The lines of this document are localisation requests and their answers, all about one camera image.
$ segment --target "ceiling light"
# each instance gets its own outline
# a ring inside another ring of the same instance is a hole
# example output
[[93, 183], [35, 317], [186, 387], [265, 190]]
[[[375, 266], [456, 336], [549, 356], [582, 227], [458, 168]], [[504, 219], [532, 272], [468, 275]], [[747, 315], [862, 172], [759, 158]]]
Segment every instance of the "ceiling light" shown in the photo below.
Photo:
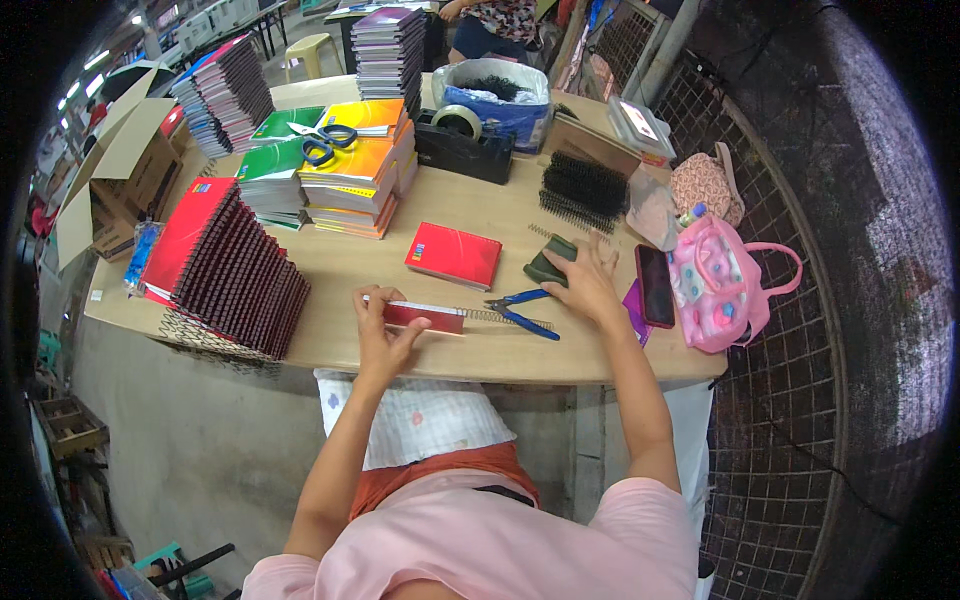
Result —
[[96, 64], [97, 62], [100, 62], [101, 60], [105, 59], [108, 56], [110, 56], [110, 50], [104, 50], [94, 58], [90, 59], [90, 62], [84, 65], [84, 71], [89, 71], [90, 67], [92, 67], [94, 64]]
[[97, 76], [93, 78], [93, 81], [90, 82], [90, 85], [86, 87], [86, 97], [92, 98], [93, 93], [100, 89], [100, 86], [104, 84], [104, 74], [97, 73]]

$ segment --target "stack of notebooks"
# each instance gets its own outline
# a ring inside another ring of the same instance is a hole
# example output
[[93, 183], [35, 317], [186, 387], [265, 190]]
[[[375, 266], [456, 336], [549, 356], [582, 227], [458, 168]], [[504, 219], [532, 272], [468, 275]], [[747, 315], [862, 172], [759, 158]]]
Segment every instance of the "stack of notebooks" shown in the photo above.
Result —
[[321, 124], [355, 128], [360, 135], [334, 158], [298, 170], [306, 214], [319, 229], [382, 239], [397, 202], [417, 173], [414, 125], [401, 99], [333, 105]]
[[274, 101], [250, 38], [241, 36], [221, 46], [193, 78], [233, 151], [244, 153], [252, 148], [251, 136], [274, 112]]
[[314, 127], [320, 122], [320, 117], [324, 115], [324, 110], [325, 107], [275, 110], [270, 113], [270, 116], [264, 119], [260, 127], [256, 128], [256, 131], [250, 136], [250, 142], [254, 146], [264, 146], [266, 144], [276, 144], [277, 142], [298, 137], [287, 123]]
[[240, 201], [233, 178], [196, 178], [147, 259], [146, 297], [277, 360], [310, 284]]
[[240, 195], [260, 223], [300, 229], [308, 221], [297, 175], [303, 165], [302, 147], [303, 138], [295, 136], [257, 146], [244, 155], [236, 175]]
[[232, 154], [233, 146], [227, 133], [224, 132], [220, 120], [210, 113], [204, 98], [197, 91], [197, 82], [194, 73], [204, 66], [216, 54], [211, 52], [197, 60], [170, 88], [183, 107], [183, 116], [186, 118], [190, 134], [197, 140], [197, 146], [208, 158], [221, 158]]
[[402, 98], [411, 114], [420, 110], [425, 32], [420, 9], [385, 7], [353, 25], [350, 39], [362, 99]]

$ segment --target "blue plastic bag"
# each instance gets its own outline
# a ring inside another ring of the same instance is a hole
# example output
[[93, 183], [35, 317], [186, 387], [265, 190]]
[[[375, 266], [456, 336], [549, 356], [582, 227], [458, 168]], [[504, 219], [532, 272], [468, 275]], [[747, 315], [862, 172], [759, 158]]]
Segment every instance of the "blue plastic bag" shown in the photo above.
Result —
[[[497, 75], [529, 92], [520, 92], [513, 102], [491, 97], [489, 92], [462, 89], [458, 84], [471, 79]], [[484, 131], [497, 134], [516, 133], [514, 149], [535, 154], [543, 141], [550, 110], [549, 84], [541, 71], [500, 59], [464, 60], [440, 67], [433, 73], [431, 91], [437, 109], [446, 105], [462, 105], [477, 114]]]

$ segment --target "pink shirt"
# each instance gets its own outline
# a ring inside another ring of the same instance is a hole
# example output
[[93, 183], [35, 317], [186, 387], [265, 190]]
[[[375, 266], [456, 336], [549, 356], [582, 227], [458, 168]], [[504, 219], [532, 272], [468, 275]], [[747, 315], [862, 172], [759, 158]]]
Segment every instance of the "pink shirt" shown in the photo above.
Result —
[[319, 563], [284, 554], [247, 576], [248, 600], [378, 600], [414, 579], [469, 599], [691, 598], [697, 541], [684, 499], [659, 481], [613, 484], [588, 526], [473, 487], [502, 475], [418, 479], [356, 518]]

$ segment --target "red phone case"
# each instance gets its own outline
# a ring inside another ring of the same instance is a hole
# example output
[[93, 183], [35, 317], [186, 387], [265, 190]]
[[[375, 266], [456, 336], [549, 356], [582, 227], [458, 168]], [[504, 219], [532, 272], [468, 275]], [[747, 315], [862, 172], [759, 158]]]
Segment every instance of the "red phone case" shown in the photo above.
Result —
[[[647, 295], [646, 295], [646, 290], [643, 289], [643, 272], [640, 269], [640, 264], [641, 264], [640, 249], [641, 248], [643, 248], [642, 244], [637, 244], [636, 248], [634, 248], [634, 260], [636, 261], [636, 285], [639, 287], [639, 291], [640, 291], [640, 315], [643, 317], [644, 321], [646, 321], [648, 324], [654, 327], [660, 327], [661, 329], [672, 329], [676, 324], [676, 316], [673, 319], [673, 323], [663, 323], [663, 322], [655, 321], [654, 319], [652, 319], [647, 315], [647, 307], [646, 307]], [[672, 302], [670, 303], [670, 308], [671, 309], [674, 308]]]

